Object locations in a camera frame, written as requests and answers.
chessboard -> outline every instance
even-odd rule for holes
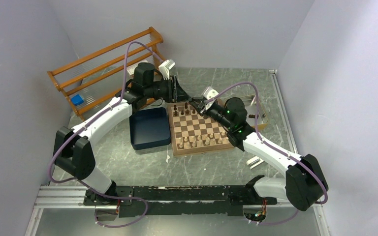
[[[170,104],[167,112],[174,156],[234,148],[218,122],[200,116],[188,103]]]

orange wooden rack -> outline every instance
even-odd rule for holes
[[[145,36],[147,34],[150,34],[150,37],[151,37],[152,41],[149,42],[149,43],[147,43],[147,44],[145,44],[145,45],[147,47],[151,48],[162,60],[165,60],[165,58],[163,57],[163,55],[161,55],[161,53],[158,51],[158,48],[157,48],[157,44],[163,42],[163,37],[153,27],[149,27],[145,31],[142,31],[142,32],[140,32],[140,33],[138,33],[136,35],[133,35],[133,36],[131,36],[129,38],[121,40],[121,41],[119,41],[117,43],[114,43],[114,44],[112,44],[112,45],[110,45],[110,46],[108,46],[106,48],[103,48],[103,49],[101,49],[99,51],[96,51],[96,52],[94,52],[92,54],[89,54],[89,55],[87,55],[87,56],[85,56],[83,58],[80,58],[80,59],[78,59],[76,61],[73,61],[73,62],[71,62],[71,63],[69,63],[67,65],[64,65],[64,66],[62,66],[60,68],[57,68],[57,69],[55,69],[53,71],[47,71],[48,76],[50,77],[50,79],[53,82],[53,84],[56,87],[56,89],[58,91],[62,92],[62,94],[66,98],[67,102],[72,107],[72,110],[74,111],[74,113],[80,119],[82,119],[84,121],[85,119],[83,118],[83,113],[85,113],[85,112],[89,111],[90,109],[94,108],[95,106],[97,106],[97,105],[105,102],[106,100],[113,98],[116,93],[118,93],[119,91],[121,91],[121,89],[117,89],[115,91],[112,91],[111,93],[104,95],[102,98],[97,99],[97,100],[95,100],[95,101],[93,101],[91,103],[88,103],[86,106],[84,106],[84,107],[82,107],[80,109],[77,109],[76,106],[72,103],[70,96],[73,95],[73,94],[75,94],[75,93],[77,93],[78,91],[80,91],[80,90],[82,90],[84,88],[87,88],[87,87],[89,87],[89,86],[91,86],[91,85],[93,85],[93,84],[95,84],[95,83],[97,83],[97,82],[99,82],[99,81],[101,81],[101,80],[103,80],[103,79],[105,79],[105,78],[107,78],[107,77],[115,74],[115,73],[118,73],[118,72],[122,71],[124,69],[124,66],[122,65],[122,66],[116,67],[115,69],[112,69],[112,70],[110,70],[109,72],[107,72],[105,74],[102,74],[102,75],[100,75],[100,76],[98,76],[96,78],[93,78],[90,81],[86,81],[85,83],[82,83],[81,85],[79,85],[79,86],[77,86],[77,87],[75,87],[73,89],[70,89],[68,91],[66,91],[65,88],[67,88],[70,85],[79,83],[84,78],[86,78],[86,77],[88,77],[90,75],[93,75],[93,74],[97,73],[98,71],[101,71],[101,70],[103,70],[103,69],[105,69],[105,68],[107,68],[107,67],[109,67],[111,65],[114,65],[114,64],[116,64],[116,63],[124,60],[125,55],[122,55],[122,56],[119,56],[117,58],[114,58],[114,59],[112,59],[112,60],[110,60],[110,61],[108,61],[106,63],[103,63],[102,65],[99,65],[99,66],[97,66],[95,68],[92,68],[92,69],[90,69],[90,70],[88,70],[88,71],[86,71],[86,72],[84,72],[84,73],[82,73],[80,75],[77,75],[77,76],[75,76],[75,77],[73,77],[73,78],[71,78],[71,79],[69,79],[69,80],[67,80],[67,81],[65,81],[63,83],[59,83],[56,80],[55,76],[58,75],[58,74],[60,74],[60,73],[62,73],[62,72],[64,72],[64,71],[67,71],[67,70],[72,69],[72,68],[74,68],[76,66],[79,66],[79,65],[81,65],[81,64],[83,64],[83,63],[85,63],[85,62],[87,62],[87,61],[89,61],[91,59],[99,57],[99,56],[101,56],[101,55],[103,55],[103,54],[105,54],[107,52],[110,52],[110,51],[112,51],[112,50],[114,50],[114,49],[116,49],[118,47],[121,47],[121,46],[123,46],[123,45],[125,45],[127,43],[130,43],[130,42],[132,42],[134,40],[138,40],[139,38],[141,38],[141,37],[143,37],[143,36]],[[128,53],[128,56],[133,56],[133,55],[135,55],[137,53],[142,52],[143,50],[145,50],[144,47],[139,47],[137,49],[134,49],[134,50],[130,51]],[[135,64],[135,63],[137,63],[137,62],[139,62],[139,61],[141,61],[141,60],[143,60],[145,58],[148,58],[150,56],[151,56],[151,53],[146,53],[146,54],[144,54],[144,55],[142,55],[142,56],[140,56],[140,57],[138,57],[136,59],[128,61],[127,65],[128,66],[129,65],[133,65],[133,64]],[[154,57],[154,63],[155,63],[155,66],[158,68],[158,66],[159,66],[159,60],[156,59],[155,57]],[[153,102],[154,102],[153,99],[149,99],[147,101],[147,104],[151,104]]]

blue tray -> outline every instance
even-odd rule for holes
[[[166,109],[142,110],[130,116],[129,134],[135,150],[169,145],[172,137]]]

purple cable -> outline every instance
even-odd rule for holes
[[[126,64],[127,64],[127,59],[128,59],[128,52],[129,52],[129,48],[132,44],[139,44],[141,46],[143,46],[145,49],[147,49],[154,57],[156,57],[160,62],[163,62],[163,60],[155,53],[153,52],[150,48],[148,48],[146,45],[144,45],[143,43],[140,43],[140,42],[137,42],[137,41],[132,41],[128,44],[128,47],[126,49],[126,53],[125,53],[125,58],[124,58],[124,80],[123,80],[123,86],[122,86],[122,91],[125,90],[125,85],[126,85]],[[124,97],[124,93],[122,92],[121,93],[121,96],[120,96],[120,100],[116,103],[114,103],[111,107],[116,107],[118,106],[122,100],[123,100],[123,97]],[[61,152],[63,151],[63,149],[74,139],[74,137],[76,137],[78,134],[80,134],[83,130],[86,130],[92,123],[94,123],[97,119],[99,119],[101,116],[103,116],[105,113],[107,113],[108,111],[110,111],[111,109],[110,108],[106,108],[105,110],[102,110],[100,113],[98,113],[95,117],[93,117],[90,121],[88,121],[82,128],[80,128],[76,133],[73,133],[72,136],[70,136],[61,146],[60,148],[56,151],[56,153],[53,155],[53,158],[51,159],[50,161],[50,164],[47,168],[47,175],[50,179],[51,182],[53,183],[64,183],[64,182],[67,182],[67,181],[70,181],[70,180],[75,180],[76,178],[74,177],[71,177],[71,178],[67,178],[67,179],[63,179],[63,180],[56,180],[53,178],[53,175],[51,173],[51,170],[53,168],[53,164],[54,162],[56,161],[57,157],[61,154]],[[111,199],[117,199],[117,200],[131,200],[131,199],[134,199],[134,200],[138,200],[138,201],[142,201],[144,202],[144,205],[146,206],[145,209],[144,209],[144,212],[143,214],[136,220],[128,223],[128,224],[124,224],[124,225],[117,225],[117,226],[109,226],[109,225],[103,225],[101,223],[98,222],[99,225],[101,226],[104,226],[104,227],[107,227],[107,228],[121,228],[121,227],[125,227],[125,226],[129,226],[129,225],[132,225],[136,222],[138,222],[139,220],[141,220],[144,215],[147,213],[147,210],[148,210],[148,204],[147,202],[142,199],[142,198],[138,198],[138,197],[114,197],[114,196],[109,196],[109,195],[106,195],[106,194],[103,194],[103,193],[100,193],[94,189],[92,189],[90,186],[88,186],[87,184],[85,184],[84,182],[80,181],[80,180],[77,180],[79,183],[81,183],[82,185],[88,187],[90,190],[92,190],[94,193],[102,196],[102,197],[105,197],[105,198],[111,198]]]

